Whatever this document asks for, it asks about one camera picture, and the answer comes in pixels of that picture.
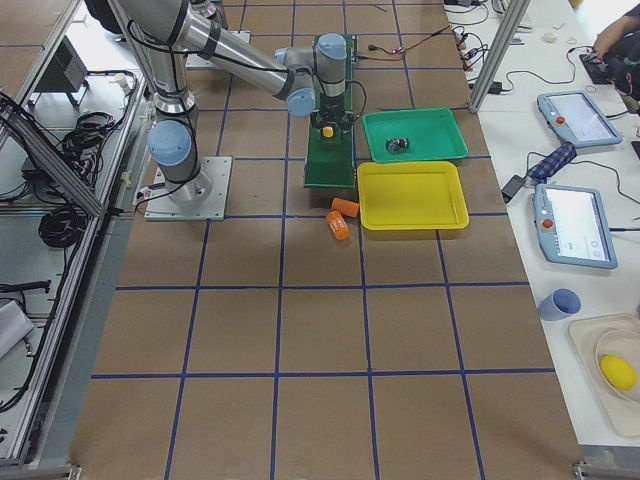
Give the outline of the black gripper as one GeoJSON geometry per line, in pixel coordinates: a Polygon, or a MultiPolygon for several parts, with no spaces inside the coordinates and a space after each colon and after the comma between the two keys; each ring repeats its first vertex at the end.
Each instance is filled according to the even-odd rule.
{"type": "Polygon", "coordinates": [[[310,115],[310,126],[316,132],[320,140],[338,140],[351,137],[356,115],[352,108],[352,95],[343,92],[338,96],[328,96],[319,93],[317,106],[310,115]],[[331,139],[323,139],[320,130],[325,125],[331,125],[335,129],[335,136],[331,139]]]}

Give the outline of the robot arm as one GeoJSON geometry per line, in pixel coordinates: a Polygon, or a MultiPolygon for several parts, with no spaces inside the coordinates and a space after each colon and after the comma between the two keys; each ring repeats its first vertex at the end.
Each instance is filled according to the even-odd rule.
{"type": "Polygon", "coordinates": [[[198,102],[207,80],[224,74],[281,102],[288,116],[308,123],[306,188],[334,193],[355,185],[350,73],[352,48],[337,33],[306,48],[285,47],[267,55],[228,30],[220,1],[89,1],[89,13],[108,31],[131,41],[152,87],[157,121],[147,147],[165,192],[148,200],[151,216],[217,217],[227,208],[225,157],[197,153],[198,102]]]}

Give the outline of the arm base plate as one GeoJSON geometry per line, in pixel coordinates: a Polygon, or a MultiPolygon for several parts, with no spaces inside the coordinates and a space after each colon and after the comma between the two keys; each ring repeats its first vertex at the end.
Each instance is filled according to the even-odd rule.
{"type": "Polygon", "coordinates": [[[151,193],[146,203],[147,221],[220,221],[225,217],[231,177],[231,157],[200,157],[200,173],[194,180],[177,188],[169,183],[151,193]]]}
{"type": "MultiPolygon", "coordinates": [[[[230,33],[247,43],[250,42],[251,32],[249,30],[230,30],[230,33]]],[[[220,66],[210,59],[203,59],[196,54],[189,54],[186,58],[186,68],[191,70],[219,70],[220,66]]]]}

